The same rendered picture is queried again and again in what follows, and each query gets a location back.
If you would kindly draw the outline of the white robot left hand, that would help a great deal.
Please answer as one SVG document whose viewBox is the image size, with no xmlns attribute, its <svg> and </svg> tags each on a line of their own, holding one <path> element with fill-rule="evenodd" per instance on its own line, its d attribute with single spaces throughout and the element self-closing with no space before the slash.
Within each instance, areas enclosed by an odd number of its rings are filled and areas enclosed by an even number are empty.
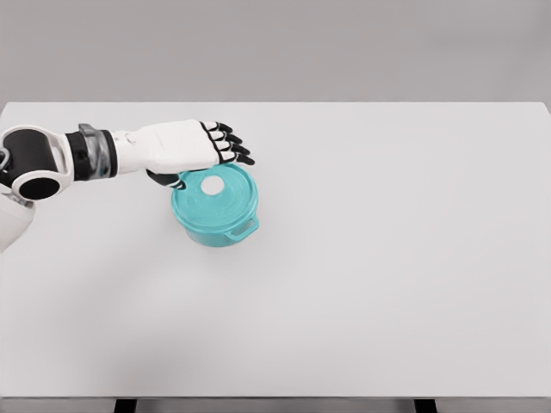
<svg viewBox="0 0 551 413">
<path fill-rule="evenodd" d="M 141 128 L 135 142 L 145 153 L 146 174 L 157 184 L 184 190 L 180 174 L 226 163 L 255 161 L 233 129 L 217 121 L 182 120 Z"/>
</svg>

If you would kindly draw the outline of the teal pot lid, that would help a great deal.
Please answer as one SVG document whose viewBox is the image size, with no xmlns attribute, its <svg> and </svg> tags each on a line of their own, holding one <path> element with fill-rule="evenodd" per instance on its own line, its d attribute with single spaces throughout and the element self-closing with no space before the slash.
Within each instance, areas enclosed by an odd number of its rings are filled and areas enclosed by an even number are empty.
<svg viewBox="0 0 551 413">
<path fill-rule="evenodd" d="M 257 185 L 252 176 L 236 164 L 184 172 L 180 177 L 186 188 L 172 192 L 171 206 L 185 228 L 198 233 L 225 233 L 256 217 Z M 203 182 L 210 177 L 217 177 L 223 183 L 216 194 L 203 190 Z"/>
</svg>

